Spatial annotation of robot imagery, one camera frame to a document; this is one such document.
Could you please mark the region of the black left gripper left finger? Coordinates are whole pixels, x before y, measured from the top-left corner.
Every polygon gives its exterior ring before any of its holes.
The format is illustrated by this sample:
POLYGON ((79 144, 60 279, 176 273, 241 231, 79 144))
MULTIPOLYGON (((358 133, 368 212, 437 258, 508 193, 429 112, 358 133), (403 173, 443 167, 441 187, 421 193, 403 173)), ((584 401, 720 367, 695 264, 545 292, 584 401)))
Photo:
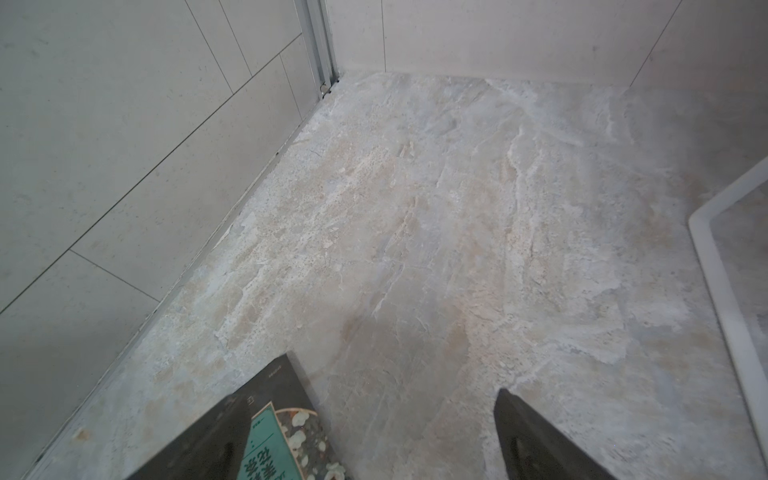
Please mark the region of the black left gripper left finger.
POLYGON ((132 479, 235 479, 250 428, 247 400, 222 399, 153 458, 132 479))

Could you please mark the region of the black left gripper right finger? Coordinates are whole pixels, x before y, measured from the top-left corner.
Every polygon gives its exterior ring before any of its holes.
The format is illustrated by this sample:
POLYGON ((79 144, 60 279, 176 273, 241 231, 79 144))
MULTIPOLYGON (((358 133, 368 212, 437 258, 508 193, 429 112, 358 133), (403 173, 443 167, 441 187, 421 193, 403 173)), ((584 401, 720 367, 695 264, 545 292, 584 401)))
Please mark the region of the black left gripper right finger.
POLYGON ((615 479, 607 469, 509 390, 498 391, 493 413, 510 479, 615 479))

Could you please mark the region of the green label floral tea bag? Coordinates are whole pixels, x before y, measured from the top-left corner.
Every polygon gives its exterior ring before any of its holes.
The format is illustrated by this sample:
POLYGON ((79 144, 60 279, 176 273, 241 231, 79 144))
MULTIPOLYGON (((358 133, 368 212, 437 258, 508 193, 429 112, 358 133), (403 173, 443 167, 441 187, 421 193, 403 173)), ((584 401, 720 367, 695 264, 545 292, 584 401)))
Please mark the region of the green label floral tea bag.
POLYGON ((273 359, 233 394, 245 401, 236 479, 351 479, 291 358, 273 359))

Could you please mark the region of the white frame wooden shelf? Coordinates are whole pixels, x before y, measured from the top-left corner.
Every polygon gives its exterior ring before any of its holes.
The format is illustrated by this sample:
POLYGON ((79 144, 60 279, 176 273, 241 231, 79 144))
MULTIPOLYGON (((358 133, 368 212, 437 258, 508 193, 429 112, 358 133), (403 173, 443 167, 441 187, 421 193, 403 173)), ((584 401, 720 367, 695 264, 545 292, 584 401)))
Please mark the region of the white frame wooden shelf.
POLYGON ((711 221, 766 181, 767 160, 762 159, 688 219, 689 233, 763 459, 767 458, 767 376, 718 251, 711 221))

